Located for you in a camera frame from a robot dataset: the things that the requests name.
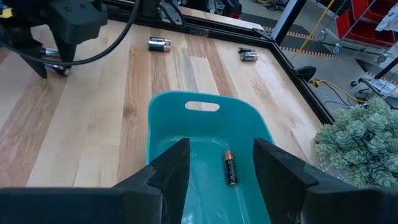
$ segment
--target wooden table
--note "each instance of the wooden table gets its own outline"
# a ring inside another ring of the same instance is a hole
[[[124,26],[109,21],[76,59],[102,51]],[[172,51],[149,52],[151,35],[172,39]],[[55,46],[45,26],[34,36]],[[259,61],[241,62],[238,47],[246,46],[133,26],[107,57],[48,80],[1,49],[0,186],[110,187],[125,179],[145,166],[148,104],[167,90],[243,99],[279,147],[313,162],[319,120],[269,50],[253,47]]]

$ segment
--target copper-top battery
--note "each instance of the copper-top battery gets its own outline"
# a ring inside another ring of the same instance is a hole
[[[149,37],[151,41],[165,42],[165,45],[172,45],[172,40],[163,37]]]
[[[259,55],[255,52],[241,53],[242,62],[255,62],[259,60]]]
[[[238,53],[239,53],[239,54],[241,54],[241,53],[247,53],[247,52],[256,52],[256,50],[254,50],[254,49],[249,49],[249,48],[246,48],[246,47],[240,47],[240,48],[238,49]]]
[[[149,44],[148,50],[158,51],[158,52],[170,52],[172,50],[172,47],[169,45],[162,45],[162,44]]]
[[[238,177],[236,176],[235,160],[231,151],[225,151],[225,171],[229,186],[236,186],[238,184]]]

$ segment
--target green plant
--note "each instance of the green plant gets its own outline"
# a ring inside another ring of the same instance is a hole
[[[357,187],[398,187],[398,111],[380,98],[367,107],[338,110],[315,139],[318,157],[348,169],[347,181]]]

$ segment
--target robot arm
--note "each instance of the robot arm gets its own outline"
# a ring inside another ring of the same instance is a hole
[[[3,0],[2,3],[12,8],[12,17],[0,19],[0,40],[35,58],[41,58],[42,44],[33,39],[30,33],[33,26],[47,24],[61,60],[72,62],[77,45],[97,38],[101,26],[107,23],[108,15],[101,0]],[[22,58],[42,78],[47,77],[44,63]],[[70,70],[70,66],[61,68],[64,72]]]

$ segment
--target black metal pole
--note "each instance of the black metal pole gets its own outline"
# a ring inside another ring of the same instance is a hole
[[[284,12],[279,18],[278,23],[271,34],[272,38],[278,45],[282,43],[282,40],[292,27],[294,21],[296,20],[300,11],[303,9],[306,2],[307,0],[290,0],[289,3],[287,3]]]
[[[387,72],[390,72],[390,70],[392,68],[394,68],[394,66],[396,66],[398,64],[398,57],[395,58],[389,65],[387,65],[386,68],[384,68],[380,73],[378,73],[374,78],[381,78],[383,77],[385,74],[387,74]]]

